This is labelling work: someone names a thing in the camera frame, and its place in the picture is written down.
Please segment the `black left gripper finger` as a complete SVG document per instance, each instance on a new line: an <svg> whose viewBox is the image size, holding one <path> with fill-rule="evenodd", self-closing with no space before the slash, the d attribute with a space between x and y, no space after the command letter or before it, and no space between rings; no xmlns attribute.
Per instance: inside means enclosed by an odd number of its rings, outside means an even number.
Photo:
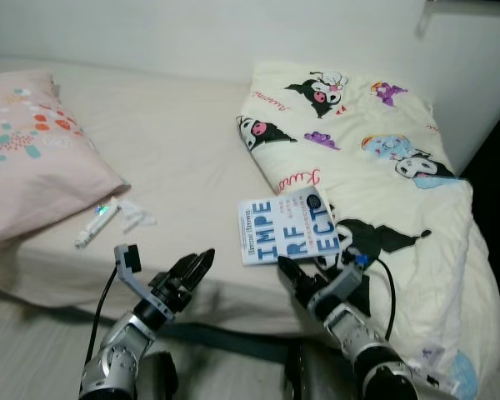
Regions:
<svg viewBox="0 0 500 400"><path fill-rule="evenodd" d="M172 276L180 283L199 283L202 278L202 255L188 254L177 260L172 267Z"/></svg>
<svg viewBox="0 0 500 400"><path fill-rule="evenodd" d="M197 288L204 275L208 274L213 265L213 257L215 257L215 248L209 248L194 259L194 287Z"/></svg>

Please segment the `white book with blue letters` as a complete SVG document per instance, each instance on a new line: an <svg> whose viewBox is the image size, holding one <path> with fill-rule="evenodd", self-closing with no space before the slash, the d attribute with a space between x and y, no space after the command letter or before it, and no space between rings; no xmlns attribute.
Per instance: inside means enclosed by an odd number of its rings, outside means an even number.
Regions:
<svg viewBox="0 0 500 400"><path fill-rule="evenodd" d="M325 198L314 186L238 204L245 266L338 254L342 239Z"/></svg>

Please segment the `grey right robot leg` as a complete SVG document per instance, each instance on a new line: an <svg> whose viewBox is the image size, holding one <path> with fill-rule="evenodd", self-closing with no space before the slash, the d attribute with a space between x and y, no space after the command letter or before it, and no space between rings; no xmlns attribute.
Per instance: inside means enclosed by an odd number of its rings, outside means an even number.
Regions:
<svg viewBox="0 0 500 400"><path fill-rule="evenodd" d="M352 365L326 344L294 342L283 373L283 400L359 400Z"/></svg>

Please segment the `grey robot leg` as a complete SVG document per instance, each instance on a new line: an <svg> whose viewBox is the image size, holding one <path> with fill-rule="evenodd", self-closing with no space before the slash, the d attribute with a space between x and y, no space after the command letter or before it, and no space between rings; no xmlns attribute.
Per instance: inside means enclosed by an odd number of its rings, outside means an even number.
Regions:
<svg viewBox="0 0 500 400"><path fill-rule="evenodd" d="M283 400L359 400L352 365L326 344L294 342L283 373Z"/></svg>
<svg viewBox="0 0 500 400"><path fill-rule="evenodd" d="M170 352L152 352L141 359L136 400L173 400L178 385L180 381Z"/></svg>

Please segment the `grey left robot leg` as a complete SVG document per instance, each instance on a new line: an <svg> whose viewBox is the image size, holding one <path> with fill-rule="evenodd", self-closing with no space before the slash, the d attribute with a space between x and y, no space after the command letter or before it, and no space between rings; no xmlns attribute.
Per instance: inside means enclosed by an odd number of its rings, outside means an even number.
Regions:
<svg viewBox="0 0 500 400"><path fill-rule="evenodd" d="M141 359L136 400L173 400L178 385L180 381L170 352L152 352Z"/></svg>

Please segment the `cream cartoon print quilt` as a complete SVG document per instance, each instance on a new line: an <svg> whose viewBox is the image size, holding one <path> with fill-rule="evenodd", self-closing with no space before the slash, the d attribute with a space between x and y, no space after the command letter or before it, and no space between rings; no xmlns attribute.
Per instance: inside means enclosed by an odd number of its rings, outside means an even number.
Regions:
<svg viewBox="0 0 500 400"><path fill-rule="evenodd" d="M476 400L500 362L500 294L429 100L393 77L262 62L236 126L274 192L317 188L341 244L371 258L369 310L396 351Z"/></svg>

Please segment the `white pen-shaped thermometer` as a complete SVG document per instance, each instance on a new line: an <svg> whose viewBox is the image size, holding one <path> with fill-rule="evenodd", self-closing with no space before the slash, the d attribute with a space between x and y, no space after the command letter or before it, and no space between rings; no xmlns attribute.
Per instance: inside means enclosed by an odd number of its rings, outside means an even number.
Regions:
<svg viewBox="0 0 500 400"><path fill-rule="evenodd" d="M117 197L112 197L108 202L96 206L93 210L91 220L87 222L85 228L75 237L75 248L78 248L78 250L85 248L113 220L114 216L119 213L120 208L120 198Z"/></svg>

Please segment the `mattress with cream sheet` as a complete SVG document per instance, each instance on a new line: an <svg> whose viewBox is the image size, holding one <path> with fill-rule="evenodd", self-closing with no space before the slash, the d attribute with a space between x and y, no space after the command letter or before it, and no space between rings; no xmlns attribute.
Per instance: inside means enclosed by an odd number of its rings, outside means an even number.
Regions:
<svg viewBox="0 0 500 400"><path fill-rule="evenodd" d="M92 313L116 245L138 245L143 281L212 248L215 262L182 323L277 337L319 330L274 267L246 267L240 259L238 203L272 194L235 129L247 84L0 58L0 73L33 69L52 73L63 106L157 225L124 233L113 223L76 250L76 233L93 217L86 211L2 245L0 291L41 308Z"/></svg>

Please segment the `pink pillow with dots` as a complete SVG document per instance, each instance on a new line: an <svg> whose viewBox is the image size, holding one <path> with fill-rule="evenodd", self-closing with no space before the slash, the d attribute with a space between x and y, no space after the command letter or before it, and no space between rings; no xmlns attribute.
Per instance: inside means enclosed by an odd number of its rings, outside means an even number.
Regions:
<svg viewBox="0 0 500 400"><path fill-rule="evenodd" d="M0 243L127 189L60 103L48 70L0 73Z"/></svg>

